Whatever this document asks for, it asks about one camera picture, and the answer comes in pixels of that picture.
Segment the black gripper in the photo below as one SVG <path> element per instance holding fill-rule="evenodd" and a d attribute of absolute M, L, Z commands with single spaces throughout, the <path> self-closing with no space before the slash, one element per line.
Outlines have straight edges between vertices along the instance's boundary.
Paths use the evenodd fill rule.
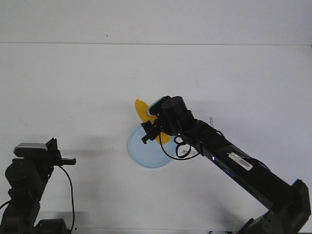
<path fill-rule="evenodd" d="M 51 166 L 76 165 L 75 158 L 63 158 L 61 156 L 56 138 L 51 138 L 45 145 L 47 147 L 47 157 Z"/>
<path fill-rule="evenodd" d="M 181 96 L 170 97 L 164 101 L 157 116 L 163 131 L 171 136 L 184 133 L 195 123 L 192 112 L 187 109 Z M 159 135 L 159 127 L 152 124 L 151 121 L 141 123 L 141 126 L 146 133 L 141 139 L 144 144 L 148 140 L 155 140 Z"/>

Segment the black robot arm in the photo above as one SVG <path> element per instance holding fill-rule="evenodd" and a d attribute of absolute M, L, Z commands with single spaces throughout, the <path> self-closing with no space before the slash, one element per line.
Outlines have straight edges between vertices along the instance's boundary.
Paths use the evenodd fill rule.
<path fill-rule="evenodd" d="M 76 159 L 62 158 L 57 140 L 47 143 L 21 143 L 13 153 L 15 158 L 5 171 L 11 188 L 10 200 L 3 204 L 5 210 L 0 223 L 2 234 L 70 234 L 64 219 L 36 221 L 40 201 L 54 167 L 75 165 Z"/>
<path fill-rule="evenodd" d="M 289 185 L 261 161 L 229 142 L 208 123 L 194 118 L 182 97 L 161 97 L 152 105 L 136 100 L 135 108 L 145 130 L 143 142 L 176 136 L 211 160 L 267 208 L 250 219 L 242 234 L 296 234 L 311 215 L 309 191 L 298 179 Z"/>

